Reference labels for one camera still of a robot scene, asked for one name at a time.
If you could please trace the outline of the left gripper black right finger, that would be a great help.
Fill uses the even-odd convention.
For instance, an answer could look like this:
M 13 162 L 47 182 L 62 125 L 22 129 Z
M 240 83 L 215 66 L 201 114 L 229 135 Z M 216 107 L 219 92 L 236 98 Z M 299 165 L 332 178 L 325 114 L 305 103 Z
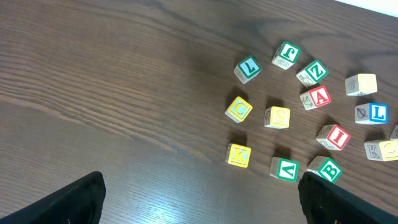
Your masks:
M 298 183 L 303 214 L 309 224 L 397 224 L 397 217 L 341 187 L 305 172 Z

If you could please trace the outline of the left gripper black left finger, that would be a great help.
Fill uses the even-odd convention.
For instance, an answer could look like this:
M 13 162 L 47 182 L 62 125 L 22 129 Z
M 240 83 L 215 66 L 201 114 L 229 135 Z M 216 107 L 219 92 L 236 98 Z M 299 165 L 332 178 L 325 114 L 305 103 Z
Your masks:
M 94 171 L 1 218 L 1 224 L 98 224 L 105 196 L 103 175 Z

